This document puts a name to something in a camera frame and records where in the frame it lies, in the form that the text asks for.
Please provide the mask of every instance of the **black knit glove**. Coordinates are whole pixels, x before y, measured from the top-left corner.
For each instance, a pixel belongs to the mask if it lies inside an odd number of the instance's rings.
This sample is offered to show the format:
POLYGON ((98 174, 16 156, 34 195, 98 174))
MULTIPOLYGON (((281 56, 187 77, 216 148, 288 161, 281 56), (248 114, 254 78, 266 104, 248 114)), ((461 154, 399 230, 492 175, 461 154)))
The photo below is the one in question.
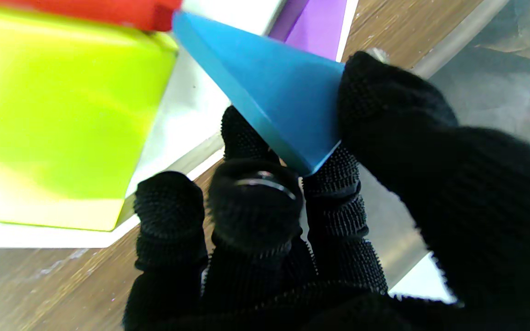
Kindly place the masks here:
POLYGON ((128 297, 124 327, 139 330, 190 312, 200 299, 207 264, 202 191, 185 175, 161 172, 138 185, 134 211, 139 276, 128 297))
POLYGON ((442 94, 364 52, 347 61, 338 113, 345 147, 403 200, 434 194, 463 156, 448 135, 458 122, 442 94), (414 191, 404 189, 408 183, 414 191))

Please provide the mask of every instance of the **gray surface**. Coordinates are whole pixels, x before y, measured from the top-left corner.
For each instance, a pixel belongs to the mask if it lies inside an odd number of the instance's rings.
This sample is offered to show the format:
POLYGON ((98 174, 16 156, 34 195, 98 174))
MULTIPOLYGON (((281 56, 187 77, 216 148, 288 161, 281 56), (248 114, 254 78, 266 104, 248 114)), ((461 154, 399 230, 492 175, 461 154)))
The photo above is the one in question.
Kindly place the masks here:
POLYGON ((530 59, 468 46, 430 79, 469 126, 530 142, 530 59))

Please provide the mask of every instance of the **finger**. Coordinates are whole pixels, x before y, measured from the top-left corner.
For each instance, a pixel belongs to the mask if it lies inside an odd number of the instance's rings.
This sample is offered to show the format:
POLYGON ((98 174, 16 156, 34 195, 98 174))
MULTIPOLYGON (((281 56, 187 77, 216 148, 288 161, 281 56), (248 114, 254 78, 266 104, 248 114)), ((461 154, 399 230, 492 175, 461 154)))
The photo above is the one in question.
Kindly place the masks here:
POLYGON ((300 231, 296 174, 264 161, 227 161, 215 172, 208 207, 215 250, 202 305, 246 308, 281 291, 282 263, 300 231))
POLYGON ((367 234, 358 167, 355 157, 339 145, 316 174, 303 179, 311 241, 367 234))
POLYGON ((420 116, 434 124, 456 126, 457 120, 442 94, 429 82, 398 67, 357 52, 345 64, 339 86, 339 126, 343 139, 359 142, 358 136, 374 135, 377 119, 393 119, 410 109, 422 109, 420 116))
POLYGON ((128 296, 126 330, 197 306, 207 263, 203 196, 192 181, 178 172, 162 172, 139 183, 135 196, 134 211, 141 222, 135 267, 143 274, 128 296))
POLYGON ((222 117, 221 134, 225 160, 251 159, 279 164, 279 157, 234 106, 228 107, 222 117))
POLYGON ((160 270, 206 258, 202 190, 185 175, 161 172, 138 185, 134 211, 140 270, 160 270))
POLYGON ((359 168, 342 145, 313 176, 303 180, 308 216, 308 239, 319 277, 387 291, 383 270, 368 234, 359 168))

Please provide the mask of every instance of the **toy block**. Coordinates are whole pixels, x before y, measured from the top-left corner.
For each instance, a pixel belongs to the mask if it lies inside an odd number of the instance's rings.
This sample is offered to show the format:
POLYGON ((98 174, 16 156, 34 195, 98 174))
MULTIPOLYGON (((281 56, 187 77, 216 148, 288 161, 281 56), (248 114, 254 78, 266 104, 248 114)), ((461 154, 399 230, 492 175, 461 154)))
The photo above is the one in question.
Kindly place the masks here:
POLYGON ((339 145, 344 64, 191 13, 173 31, 263 140, 302 176, 339 145))
POLYGON ((176 58, 166 34, 0 7, 0 222, 112 230, 176 58))
POLYGON ((170 31, 182 0, 0 0, 0 5, 134 27, 170 31))
POLYGON ((335 60, 346 7, 347 0, 309 0, 286 44, 335 60))
POLYGON ((306 4, 308 0, 287 0, 269 32, 269 38, 286 42, 306 4))

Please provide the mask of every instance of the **gloved hand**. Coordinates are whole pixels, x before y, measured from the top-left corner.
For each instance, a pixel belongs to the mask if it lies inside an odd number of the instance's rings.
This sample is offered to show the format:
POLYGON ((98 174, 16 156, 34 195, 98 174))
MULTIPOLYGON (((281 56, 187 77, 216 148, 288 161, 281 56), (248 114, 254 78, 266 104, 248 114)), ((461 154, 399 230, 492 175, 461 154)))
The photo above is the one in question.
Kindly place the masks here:
POLYGON ((343 144, 405 202, 435 194, 463 158, 465 147, 450 134, 458 122, 442 94, 365 52, 345 65, 338 114, 343 144))

